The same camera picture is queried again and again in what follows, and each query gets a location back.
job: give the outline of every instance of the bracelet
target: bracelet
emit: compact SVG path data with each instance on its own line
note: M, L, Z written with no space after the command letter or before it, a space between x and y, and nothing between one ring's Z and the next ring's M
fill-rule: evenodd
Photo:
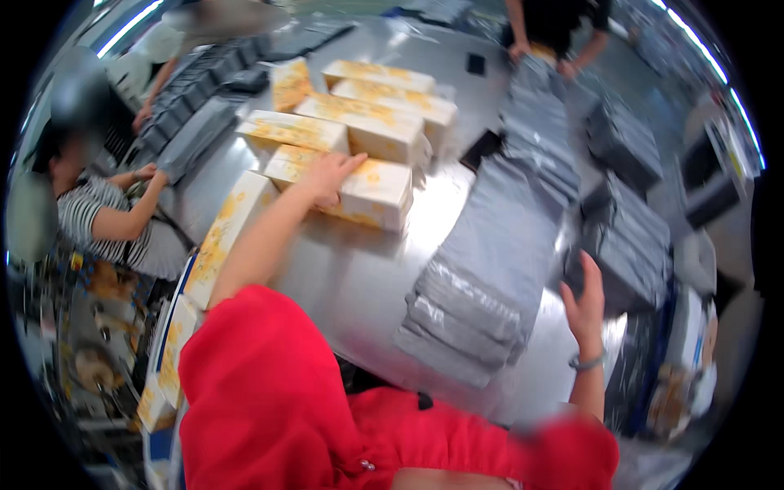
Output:
M601 348L601 356L596 359L591 359L588 362L580 362L580 354L579 352L575 354L571 361L569 361L569 367L573 368L577 372L580 371L587 371L588 369L593 369L597 367L599 364L603 363L604 360L607 358L607 349Z

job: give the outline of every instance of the white box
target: white box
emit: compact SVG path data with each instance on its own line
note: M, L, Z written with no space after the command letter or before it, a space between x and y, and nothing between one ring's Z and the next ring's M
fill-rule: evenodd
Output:
M322 153L284 145L264 174L283 191ZM368 159L343 182L340 204L322 212L383 230L401 231L413 200L412 170L407 165Z
M428 74L360 61L335 60L321 70L321 74L330 89L344 78L359 78L422 93L432 93L436 87L435 78Z
M439 153L457 119L457 106L453 102L368 80L346 78L332 87L332 95L419 114L425 119L425 137L430 141L434 154Z
M281 112L253 111L237 131L257 154L272 154L282 144L346 154L349 151L346 125L339 122Z
M424 143L425 120L420 115L323 93L311 94L294 111L348 126L351 154L367 153L370 158L407 165L430 162L431 153Z
M272 69L272 110L291 112L313 92L305 58Z
M223 261L242 229L279 195L275 185L258 173L245 171L223 201L196 255L183 288L200 310L206 310Z
M184 295L178 295L174 302L166 340L163 344L161 371L158 373L158 386L164 399L174 408L180 407L182 390L180 388L180 351L201 324L201 311Z
M158 387L157 376L147 377L144 391L136 406L136 414L147 432L152 433L174 424L176 411L166 401L161 388Z

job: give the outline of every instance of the woman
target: woman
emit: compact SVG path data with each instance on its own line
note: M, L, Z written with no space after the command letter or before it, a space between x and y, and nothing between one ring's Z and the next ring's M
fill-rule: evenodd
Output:
M524 440L446 404L380 387L347 397L325 339L289 298L262 286L313 205L338 202L366 155L330 154L232 247L202 327L180 355L190 408L180 428L186 483L201 488L610 488L618 446L601 424L601 273L561 286L579 344L579 410Z
M165 172L150 163L110 179L82 178L86 166L83 138L46 122L32 170L52 183L61 233L100 259L166 281L177 279L189 251L169 225L153 220L168 183ZM131 205L125 191L140 180L149 181L147 190Z

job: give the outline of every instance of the stainless steel table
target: stainless steel table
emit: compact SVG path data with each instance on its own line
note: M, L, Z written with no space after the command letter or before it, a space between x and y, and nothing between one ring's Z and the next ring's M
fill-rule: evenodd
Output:
M497 423L510 424L551 412L558 402L568 400L574 381L568 360L577 351L563 303L551 287L544 291L527 351L483 390L435 372L399 351L391 340L405 316L404 295L452 229L474 181L474 174L458 163L459 156L485 129L500 127L499 106L510 75L503 50L481 38L410 20L329 17L333 18L356 20L360 25L308 57L317 91L326 92L320 70L337 58L408 68L432 74L445 87L443 93L454 93L459 120L443 155L415 190L403 235L313 212L272 286L310 315L338 355L392 383L427 392ZM298 25L275 36L296 35L324 19L327 17L300 19ZM486 76L465 71L467 53L486 58ZM254 109L270 109L269 92L244 104L238 115ZM195 241L201 241L241 173L262 169L265 164L242 138L231 135L198 169L162 196L162 208ZM583 186L592 187L598 180L597 171L584 158L578 165ZM554 250L554 284L560 277L560 258L575 236L570 217L564 221ZM625 332L625 318L609 321L605 327L604 340L610 352L606 384Z

